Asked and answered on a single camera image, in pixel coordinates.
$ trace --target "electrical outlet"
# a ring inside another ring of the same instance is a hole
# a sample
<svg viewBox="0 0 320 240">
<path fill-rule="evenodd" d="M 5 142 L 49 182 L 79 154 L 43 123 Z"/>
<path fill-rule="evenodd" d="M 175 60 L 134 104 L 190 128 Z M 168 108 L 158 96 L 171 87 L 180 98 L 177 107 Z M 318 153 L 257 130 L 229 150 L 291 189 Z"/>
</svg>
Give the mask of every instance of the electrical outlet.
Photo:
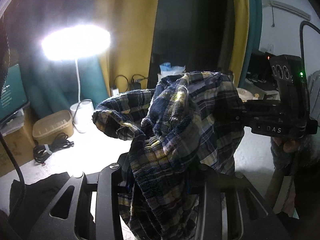
<svg viewBox="0 0 320 240">
<path fill-rule="evenodd" d="M 268 48 L 267 48 L 267 52 L 273 54 L 273 52 L 275 51 L 275 45 L 268 43 Z"/>
</svg>

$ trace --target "screw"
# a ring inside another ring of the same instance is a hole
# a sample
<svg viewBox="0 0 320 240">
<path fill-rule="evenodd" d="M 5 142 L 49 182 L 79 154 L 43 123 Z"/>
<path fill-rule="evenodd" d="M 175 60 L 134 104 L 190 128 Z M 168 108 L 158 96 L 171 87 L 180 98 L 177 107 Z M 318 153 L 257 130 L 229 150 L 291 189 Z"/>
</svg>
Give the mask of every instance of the screw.
<svg viewBox="0 0 320 240">
<path fill-rule="evenodd" d="M 77 179 L 81 178 L 83 175 L 82 171 L 75 171 L 75 173 L 73 174 L 73 176 Z"/>
<path fill-rule="evenodd" d="M 109 166 L 109 168 L 110 169 L 112 169 L 112 170 L 116 170 L 116 169 L 118 169 L 119 168 L 119 164 L 118 163 L 112 163 L 110 166 Z"/>
<path fill-rule="evenodd" d="M 244 175 L 243 175 L 241 172 L 239 172 L 239 171 L 236 171 L 236 172 L 235 172 L 235 176 L 236 176 L 236 178 L 238 178 L 238 179 L 244 178 Z"/>
</svg>

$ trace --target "black cable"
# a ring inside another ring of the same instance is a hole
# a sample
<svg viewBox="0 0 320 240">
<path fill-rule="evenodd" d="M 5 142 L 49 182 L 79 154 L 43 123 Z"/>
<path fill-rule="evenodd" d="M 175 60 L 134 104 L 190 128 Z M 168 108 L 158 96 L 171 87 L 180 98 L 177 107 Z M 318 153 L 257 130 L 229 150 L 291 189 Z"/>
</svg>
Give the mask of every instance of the black cable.
<svg viewBox="0 0 320 240">
<path fill-rule="evenodd" d="M 78 103 L 77 108 L 76 108 L 76 111 L 75 111 L 75 114 L 74 114 L 73 117 L 72 117 L 72 124 L 73 124 L 73 126 L 76 128 L 76 130 L 77 130 L 79 133 L 83 133 L 83 132 L 81 132 L 81 131 L 79 131 L 79 130 L 77 129 L 77 127 L 76 127 L 75 123 L 73 122 L 73 120 L 75 119 L 75 116 L 76 116 L 76 114 L 77 114 L 77 111 L 78 111 L 78 109 L 79 109 L 80 104 L 81 104 L 82 102 L 87 102 L 87 101 L 88 101 L 88 102 L 92 102 L 91 99 L 84 99 L 84 100 L 81 100 L 81 101 Z"/>
<path fill-rule="evenodd" d="M 21 184 L 21 192 L 20 192 L 20 195 L 19 195 L 19 198 L 17 199 L 12 211 L 10 212 L 9 214 L 9 222 L 12 221 L 12 219 L 14 218 L 14 216 L 16 215 L 17 213 L 17 210 L 18 208 L 20 207 L 23 199 L 24 199 L 24 196 L 26 194 L 26 185 L 24 184 L 24 178 L 23 178 L 23 174 L 20 170 L 20 167 L 19 165 L 17 164 L 17 161 L 15 160 L 15 158 L 13 157 L 12 155 L 12 152 L 10 151 L 6 141 L 4 140 L 1 132 L 0 132 L 0 141 L 1 141 L 1 144 L 4 148 L 4 150 L 6 151 L 10 161 L 12 162 L 17 174 L 18 174 L 18 177 L 19 177 L 19 180 L 20 180 L 20 184 Z"/>
<path fill-rule="evenodd" d="M 141 75 L 141 74 L 133 74 L 133 75 L 132 75 L 132 79 L 133 79 L 134 76 L 143 77 L 143 79 L 141 79 L 141 80 L 148 79 L 148 77 L 145 77 L 144 75 Z"/>
<path fill-rule="evenodd" d="M 272 25 L 271 28 L 275 26 L 275 15 L 273 14 L 273 6 L 271 5 L 271 10 L 272 10 Z"/>
<path fill-rule="evenodd" d="M 301 61 L 302 61 L 302 69 L 304 72 L 306 72 L 305 70 L 305 62 L 304 62 L 304 48 L 303 48 L 303 27 L 307 25 L 309 26 L 310 28 L 314 29 L 318 34 L 320 34 L 320 29 L 317 28 L 315 25 L 313 25 L 312 23 L 310 22 L 307 22 L 307 21 L 302 21 L 301 24 L 300 24 L 300 49 L 301 49 Z M 306 75 L 304 75 L 304 78 L 303 78 L 303 83 L 302 83 L 302 86 L 303 86 L 303 92 L 305 93 L 305 102 L 304 102 L 304 105 L 305 105 L 305 109 L 307 110 L 308 114 L 310 113 L 310 99 L 309 99 L 309 91 L 308 91 L 308 85 L 307 85 L 307 77 Z"/>
<path fill-rule="evenodd" d="M 56 136 L 52 144 L 48 144 L 47 147 L 51 152 L 47 152 L 45 145 L 38 145 L 33 148 L 33 158 L 37 163 L 44 163 L 52 153 L 59 150 L 68 149 L 73 147 L 74 142 L 68 140 L 68 135 L 65 133 L 60 133 Z"/>
<path fill-rule="evenodd" d="M 117 79 L 118 77 L 124 77 L 124 78 L 125 78 L 125 80 L 127 81 L 127 89 L 126 89 L 126 91 L 128 91 L 128 89 L 129 89 L 129 80 L 128 80 L 127 77 L 124 76 L 124 75 L 117 75 L 117 76 L 115 77 L 115 80 L 113 81 L 113 84 L 115 84 L 116 79 Z"/>
</svg>

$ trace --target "desk lamp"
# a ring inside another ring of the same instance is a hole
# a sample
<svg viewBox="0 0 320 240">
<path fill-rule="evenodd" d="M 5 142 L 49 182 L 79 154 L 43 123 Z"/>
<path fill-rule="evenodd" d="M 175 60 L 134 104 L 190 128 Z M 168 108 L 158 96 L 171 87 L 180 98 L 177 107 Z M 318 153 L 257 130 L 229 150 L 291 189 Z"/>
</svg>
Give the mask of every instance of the desk lamp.
<svg viewBox="0 0 320 240">
<path fill-rule="evenodd" d="M 48 35 L 42 41 L 44 54 L 49 60 L 74 60 L 78 81 L 78 103 L 70 107 L 73 123 L 79 132 L 85 132 L 91 121 L 93 104 L 80 100 L 78 59 L 104 52 L 110 46 L 110 33 L 95 25 L 77 25 Z"/>
</svg>

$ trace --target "camera lens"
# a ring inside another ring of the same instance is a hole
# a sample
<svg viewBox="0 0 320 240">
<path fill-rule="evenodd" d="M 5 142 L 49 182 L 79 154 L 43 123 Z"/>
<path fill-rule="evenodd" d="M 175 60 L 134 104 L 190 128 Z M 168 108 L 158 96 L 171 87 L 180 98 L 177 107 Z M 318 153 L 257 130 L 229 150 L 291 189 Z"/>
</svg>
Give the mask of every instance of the camera lens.
<svg viewBox="0 0 320 240">
<path fill-rule="evenodd" d="M 283 66 L 284 76 L 286 79 L 289 79 L 289 70 L 286 66 Z"/>
<path fill-rule="evenodd" d="M 277 70 L 276 70 L 276 67 L 275 66 L 272 66 L 272 72 L 273 74 L 275 75 L 275 77 L 277 76 Z"/>
<path fill-rule="evenodd" d="M 283 73 L 282 73 L 282 69 L 280 68 L 279 65 L 277 65 L 277 71 L 279 72 L 279 76 L 282 79 L 283 78 Z"/>
</svg>

